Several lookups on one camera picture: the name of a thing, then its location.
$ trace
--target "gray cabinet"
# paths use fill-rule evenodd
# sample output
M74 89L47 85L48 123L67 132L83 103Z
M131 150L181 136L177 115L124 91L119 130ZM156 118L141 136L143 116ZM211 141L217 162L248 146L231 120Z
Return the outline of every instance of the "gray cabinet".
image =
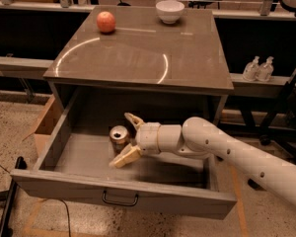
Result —
M116 17L111 35L95 25L103 10ZM63 114L34 168L11 172L30 196L219 219L234 206L234 195L218 192L213 156L161 153L109 166L111 128L126 126L133 142L124 113L183 123L208 112L208 95L233 91L210 11L187 10L166 26L153 8L96 7L44 77Z

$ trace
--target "drawer handle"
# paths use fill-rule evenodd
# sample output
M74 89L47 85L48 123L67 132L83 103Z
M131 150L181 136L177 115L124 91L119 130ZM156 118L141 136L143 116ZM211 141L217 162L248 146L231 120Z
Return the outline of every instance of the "drawer handle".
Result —
M138 202L138 195L135 196L133 202L112 201L112 200L107 200L107 191L103 191L102 201L104 203L113 204L113 205L135 206L137 204L137 202Z

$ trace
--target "cabinet top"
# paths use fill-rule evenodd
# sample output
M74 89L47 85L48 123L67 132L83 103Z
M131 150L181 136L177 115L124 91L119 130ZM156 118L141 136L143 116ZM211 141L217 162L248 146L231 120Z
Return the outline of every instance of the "cabinet top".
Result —
M96 19L110 11L111 34ZM172 25L155 8L97 6L44 74L74 85L228 94L233 84L210 10L185 9Z

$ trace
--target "cardboard box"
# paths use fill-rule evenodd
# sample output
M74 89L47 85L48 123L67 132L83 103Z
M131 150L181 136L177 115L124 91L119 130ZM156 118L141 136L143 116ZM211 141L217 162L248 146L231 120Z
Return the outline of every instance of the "cardboard box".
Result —
M49 140L56 124L61 117L61 114L62 110L52 95L38 115L37 121L34 123L25 137L26 139L30 135L34 135L38 155L44 148L46 142Z

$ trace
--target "speckled floor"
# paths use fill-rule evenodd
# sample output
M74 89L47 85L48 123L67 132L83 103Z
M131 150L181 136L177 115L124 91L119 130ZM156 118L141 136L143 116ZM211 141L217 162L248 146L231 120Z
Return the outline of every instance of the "speckled floor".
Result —
M18 156L25 158L29 169L35 163L34 138L24 137L48 97L39 95L27 104L25 94L0 92L0 164L8 171L14 168ZM274 144L265 147L252 139L246 141L285 156ZM219 190L236 194L238 198L224 220L67 202L71 236L296 237L294 207L267 191L254 191L247 185L248 179L226 162L217 161L216 167ZM0 168L0 191L8 189L10 181L9 174ZM0 218L3 207L4 202L0 202ZM29 197L21 189L18 189L9 225L16 237L69 236L66 207L62 202Z

